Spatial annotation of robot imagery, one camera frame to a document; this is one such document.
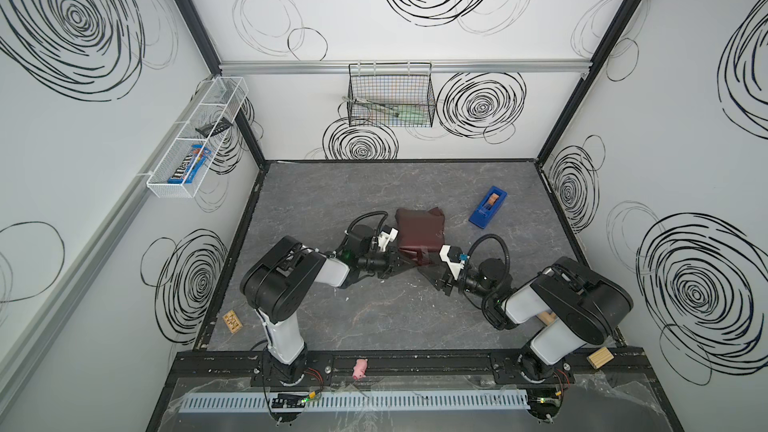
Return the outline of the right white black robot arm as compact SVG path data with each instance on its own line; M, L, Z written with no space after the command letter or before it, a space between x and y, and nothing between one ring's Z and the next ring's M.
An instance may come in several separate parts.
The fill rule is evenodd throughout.
M447 296L457 291L477 297L474 307L496 330L552 314L553 322L530 338L516 359L522 377L535 384L554 376L570 353L615 336L633 308L625 289L567 256L515 287L509 247L496 234L481 236L468 251L444 245L417 270Z

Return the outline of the red wrapping paper sheet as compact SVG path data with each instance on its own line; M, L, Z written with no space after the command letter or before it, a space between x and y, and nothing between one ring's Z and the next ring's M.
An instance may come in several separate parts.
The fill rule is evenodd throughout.
M399 208L395 214L398 249L418 266L428 265L430 255L443 245L445 215L439 207L429 210Z

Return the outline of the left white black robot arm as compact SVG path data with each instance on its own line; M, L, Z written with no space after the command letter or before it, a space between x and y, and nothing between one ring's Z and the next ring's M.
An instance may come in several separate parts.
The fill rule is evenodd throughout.
M367 278L387 280L416 267L399 250L399 231L386 224L387 218L385 211L355 218L341 243L326 252L286 235L246 272L240 291L266 334L269 358L262 363L279 380L293 384L303 377L307 346L297 311L314 284L346 289Z

